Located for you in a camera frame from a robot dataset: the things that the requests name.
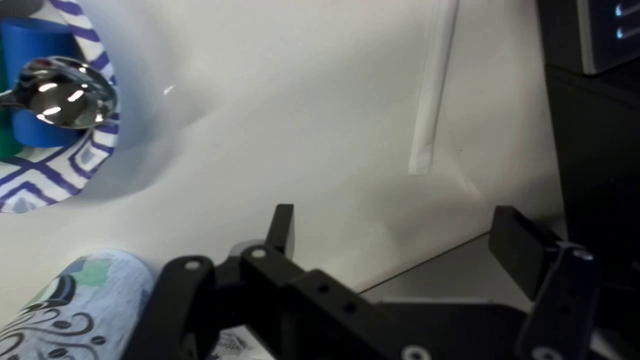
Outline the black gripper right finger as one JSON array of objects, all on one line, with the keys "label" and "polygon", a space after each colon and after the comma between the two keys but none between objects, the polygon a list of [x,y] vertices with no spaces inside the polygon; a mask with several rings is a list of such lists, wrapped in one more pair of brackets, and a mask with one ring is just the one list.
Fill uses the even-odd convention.
[{"label": "black gripper right finger", "polygon": [[589,360],[599,309],[599,263],[583,246],[499,207],[490,253],[533,300],[514,353],[521,360]]}]

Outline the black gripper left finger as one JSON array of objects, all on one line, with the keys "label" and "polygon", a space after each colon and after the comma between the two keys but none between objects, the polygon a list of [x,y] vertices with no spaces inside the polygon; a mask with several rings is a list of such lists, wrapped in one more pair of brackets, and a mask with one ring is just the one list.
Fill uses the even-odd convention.
[{"label": "black gripper left finger", "polygon": [[391,318],[287,248],[295,208],[280,204],[268,234],[223,264],[207,257],[168,263],[122,360],[207,360],[231,329],[248,329],[277,360],[397,360]]}]

